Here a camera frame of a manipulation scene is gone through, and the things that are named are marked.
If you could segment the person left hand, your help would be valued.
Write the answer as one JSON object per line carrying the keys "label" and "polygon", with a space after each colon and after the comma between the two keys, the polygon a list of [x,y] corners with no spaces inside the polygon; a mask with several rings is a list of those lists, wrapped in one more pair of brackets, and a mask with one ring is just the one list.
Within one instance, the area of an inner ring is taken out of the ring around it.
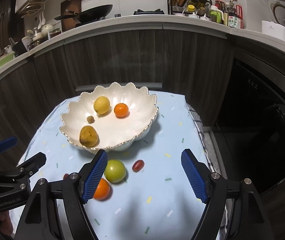
{"label": "person left hand", "polygon": [[11,236],[13,233],[13,226],[8,211],[0,213],[0,232],[5,236]]}

